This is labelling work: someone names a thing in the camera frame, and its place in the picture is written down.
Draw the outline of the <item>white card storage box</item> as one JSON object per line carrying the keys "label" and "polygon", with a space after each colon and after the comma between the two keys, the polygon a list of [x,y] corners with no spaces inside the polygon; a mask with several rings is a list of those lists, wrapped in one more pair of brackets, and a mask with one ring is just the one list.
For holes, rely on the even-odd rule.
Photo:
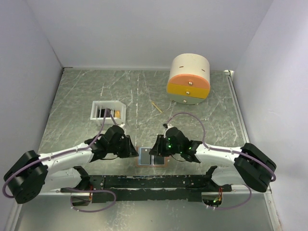
{"label": "white card storage box", "polygon": [[[92,110],[95,105],[98,105],[100,109],[99,118],[92,118]],[[93,101],[90,120],[95,122],[98,126],[103,123],[103,118],[105,117],[105,125],[121,124],[126,122],[126,105],[120,101]],[[114,117],[115,110],[121,111],[121,118]]]}

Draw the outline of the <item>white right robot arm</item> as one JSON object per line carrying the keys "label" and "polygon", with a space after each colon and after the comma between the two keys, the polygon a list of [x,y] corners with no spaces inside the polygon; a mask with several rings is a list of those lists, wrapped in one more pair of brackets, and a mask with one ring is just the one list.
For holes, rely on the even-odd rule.
{"label": "white right robot arm", "polygon": [[169,157],[179,154],[185,161],[194,163],[212,162],[221,166],[233,165],[230,170],[215,169],[204,180],[205,188],[215,191],[220,185],[246,184],[257,192],[266,192],[276,180],[276,164],[252,143],[243,147],[204,145],[202,141],[189,140],[176,127],[167,128],[157,135],[150,155]]}

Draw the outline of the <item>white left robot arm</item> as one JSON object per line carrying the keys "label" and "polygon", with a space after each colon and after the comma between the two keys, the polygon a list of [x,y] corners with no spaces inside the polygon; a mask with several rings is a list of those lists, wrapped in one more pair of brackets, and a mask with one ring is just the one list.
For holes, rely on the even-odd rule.
{"label": "white left robot arm", "polygon": [[139,155],[130,136],[120,126],[113,125],[104,134],[69,149],[47,154],[24,153],[4,175],[2,193],[18,204],[24,204],[40,192],[54,189],[84,192],[93,187],[83,166],[105,160],[108,154],[117,158]]}

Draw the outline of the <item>pink leather card holder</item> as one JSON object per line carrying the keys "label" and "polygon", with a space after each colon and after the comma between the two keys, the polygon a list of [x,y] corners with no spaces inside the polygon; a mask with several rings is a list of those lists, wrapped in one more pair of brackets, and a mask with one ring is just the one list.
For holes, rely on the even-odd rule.
{"label": "pink leather card holder", "polygon": [[151,164],[149,166],[140,165],[140,150],[141,150],[141,148],[142,147],[138,147],[139,157],[138,157],[138,161],[137,161],[137,166],[139,166],[139,167],[166,167],[167,166],[167,161],[168,161],[167,157],[164,157],[165,158],[165,164],[164,165],[162,165],[162,166],[154,165],[154,155],[151,156]]}

